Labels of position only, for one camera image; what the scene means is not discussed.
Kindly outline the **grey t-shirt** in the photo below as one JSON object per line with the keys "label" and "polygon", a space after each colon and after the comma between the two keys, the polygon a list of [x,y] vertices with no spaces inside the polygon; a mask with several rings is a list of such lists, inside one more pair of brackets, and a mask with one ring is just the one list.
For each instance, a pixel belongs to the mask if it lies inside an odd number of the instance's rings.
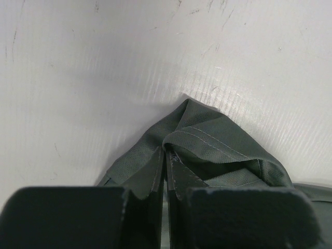
{"label": "grey t-shirt", "polygon": [[151,126],[119,157],[100,181],[121,185],[138,172],[161,148],[163,185],[167,187],[166,154],[180,161],[209,187],[283,187],[302,192],[310,200],[331,248],[331,189],[293,184],[282,164],[226,115],[191,99]]}

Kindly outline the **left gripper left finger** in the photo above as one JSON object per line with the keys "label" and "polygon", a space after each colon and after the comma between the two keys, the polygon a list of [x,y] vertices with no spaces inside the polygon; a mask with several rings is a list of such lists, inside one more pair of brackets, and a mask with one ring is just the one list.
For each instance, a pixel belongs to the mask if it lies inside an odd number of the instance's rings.
{"label": "left gripper left finger", "polygon": [[123,184],[26,187],[1,212],[1,248],[159,248],[163,158]]}

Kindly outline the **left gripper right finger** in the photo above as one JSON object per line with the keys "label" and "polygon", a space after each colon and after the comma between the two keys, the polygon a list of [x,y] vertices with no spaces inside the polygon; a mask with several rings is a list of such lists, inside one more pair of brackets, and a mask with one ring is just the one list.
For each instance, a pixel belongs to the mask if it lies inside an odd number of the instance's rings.
{"label": "left gripper right finger", "polygon": [[166,154],[171,248],[323,248],[310,200],[283,187],[209,187]]}

